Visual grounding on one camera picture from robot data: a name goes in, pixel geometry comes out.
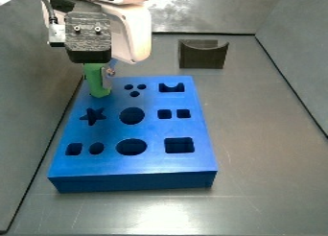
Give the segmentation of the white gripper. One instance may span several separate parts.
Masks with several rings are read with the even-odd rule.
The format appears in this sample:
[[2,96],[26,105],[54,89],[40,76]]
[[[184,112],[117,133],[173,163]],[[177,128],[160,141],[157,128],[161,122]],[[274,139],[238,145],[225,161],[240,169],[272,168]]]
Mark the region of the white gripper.
[[117,61],[133,64],[149,56],[150,14],[144,6],[148,0],[48,1],[53,11],[53,17],[48,24],[52,47],[65,49],[65,15],[68,12],[101,12],[109,18],[112,58],[101,67],[101,84],[105,89],[110,89]]

